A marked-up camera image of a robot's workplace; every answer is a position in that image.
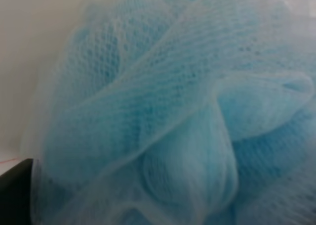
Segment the black object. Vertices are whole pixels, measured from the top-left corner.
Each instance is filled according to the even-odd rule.
[[[0,176],[0,225],[31,225],[31,159]]]

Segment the mesh sponge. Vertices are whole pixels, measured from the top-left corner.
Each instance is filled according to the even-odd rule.
[[[285,0],[90,5],[24,135],[34,224],[313,224],[316,55],[298,20]]]

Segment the blue mesh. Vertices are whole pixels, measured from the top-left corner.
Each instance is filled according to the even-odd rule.
[[[40,86],[35,225],[315,223],[316,54],[294,22],[282,0],[91,5]]]

